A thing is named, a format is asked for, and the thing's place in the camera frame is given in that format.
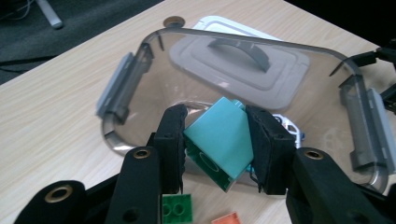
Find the cable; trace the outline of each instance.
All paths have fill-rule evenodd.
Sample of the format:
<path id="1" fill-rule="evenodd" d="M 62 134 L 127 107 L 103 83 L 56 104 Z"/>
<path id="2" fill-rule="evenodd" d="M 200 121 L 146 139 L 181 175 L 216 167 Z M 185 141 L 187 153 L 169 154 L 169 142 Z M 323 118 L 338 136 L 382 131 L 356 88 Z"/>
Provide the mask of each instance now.
<path id="1" fill-rule="evenodd" d="M 18 17 L 18 18 L 9 18 L 10 16 L 12 16 L 12 15 L 14 15 L 14 14 L 16 13 L 16 12 L 11 12 L 11 13 L 8 13 L 6 16 L 0 18 L 0 21 L 1 21 L 1 20 L 5 20 L 5 19 L 11 20 L 11 21 L 19 21 L 19 20 L 24 19 L 24 18 L 29 14 L 30 5 L 32 5 L 32 3 L 33 3 L 34 1 L 35 1 L 35 0 L 26 0 L 26 5 L 25 5 L 25 6 L 20 7 L 20 8 L 18 8 L 18 9 L 15 10 L 16 12 L 19 12 L 19 11 L 21 11 L 21 10 L 23 10 L 24 8 L 27 7 L 26 10 L 25 10 L 25 12 L 23 13 L 22 16 L 20 16 L 20 17 Z"/>

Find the teal cube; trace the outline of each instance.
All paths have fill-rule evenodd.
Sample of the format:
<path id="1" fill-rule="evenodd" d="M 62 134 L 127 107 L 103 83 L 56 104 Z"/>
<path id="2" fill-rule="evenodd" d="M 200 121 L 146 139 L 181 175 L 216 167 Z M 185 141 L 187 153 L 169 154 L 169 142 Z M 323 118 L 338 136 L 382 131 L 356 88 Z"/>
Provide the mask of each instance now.
<path id="1" fill-rule="evenodd" d="M 192 223 L 190 194 L 163 196 L 163 223 Z"/>
<path id="2" fill-rule="evenodd" d="M 185 131 L 187 155 L 224 191 L 253 160 L 244 105 L 220 98 Z"/>

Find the light wood tabletop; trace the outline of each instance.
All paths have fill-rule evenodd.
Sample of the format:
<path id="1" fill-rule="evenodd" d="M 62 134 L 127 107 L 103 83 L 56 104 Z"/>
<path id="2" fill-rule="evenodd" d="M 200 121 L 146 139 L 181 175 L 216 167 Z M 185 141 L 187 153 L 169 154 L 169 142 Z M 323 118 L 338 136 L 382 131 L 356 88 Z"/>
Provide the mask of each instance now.
<path id="1" fill-rule="evenodd" d="M 96 103 L 128 52 L 136 52 L 163 20 L 180 16 L 191 28 L 202 17 L 221 16 L 284 41 L 333 49 L 346 56 L 377 48 L 283 1 L 166 0 L 95 38 L 0 86 L 0 222 L 12 223 L 31 198 L 58 180 L 86 189 L 120 171 L 95 116 Z M 388 63 L 361 69 L 368 87 L 383 91 L 396 82 Z M 393 132 L 396 119 L 389 114 Z M 238 213 L 242 223 L 290 223 L 284 197 L 236 185 L 224 193 L 207 177 L 184 175 L 194 223 Z"/>

